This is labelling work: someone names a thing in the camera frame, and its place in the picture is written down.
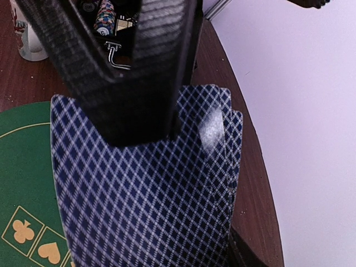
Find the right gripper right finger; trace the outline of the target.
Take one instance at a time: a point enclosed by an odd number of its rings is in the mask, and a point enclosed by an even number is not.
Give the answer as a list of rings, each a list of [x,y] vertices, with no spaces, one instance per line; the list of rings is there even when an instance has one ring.
[[[229,233],[228,263],[234,267],[267,267],[233,228]]]

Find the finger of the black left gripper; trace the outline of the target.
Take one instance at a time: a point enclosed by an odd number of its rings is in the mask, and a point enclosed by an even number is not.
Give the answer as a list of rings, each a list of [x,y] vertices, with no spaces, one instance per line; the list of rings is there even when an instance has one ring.
[[[142,1],[133,52],[135,141],[177,131],[177,94],[191,79],[201,14],[202,1]]]

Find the blue playing card deck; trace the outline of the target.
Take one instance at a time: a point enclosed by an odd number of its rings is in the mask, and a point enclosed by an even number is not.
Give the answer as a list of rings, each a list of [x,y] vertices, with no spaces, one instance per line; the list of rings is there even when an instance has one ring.
[[[115,148],[72,99],[51,100],[61,221],[76,266],[227,266],[243,117],[231,93],[185,86],[173,140]]]

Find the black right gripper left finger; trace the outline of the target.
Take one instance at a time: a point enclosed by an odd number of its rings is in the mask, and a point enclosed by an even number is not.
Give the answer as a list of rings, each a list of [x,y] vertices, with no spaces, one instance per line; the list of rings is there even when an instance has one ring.
[[[143,1],[133,62],[117,73],[70,1],[19,1],[68,90],[112,146],[167,135],[167,6]]]

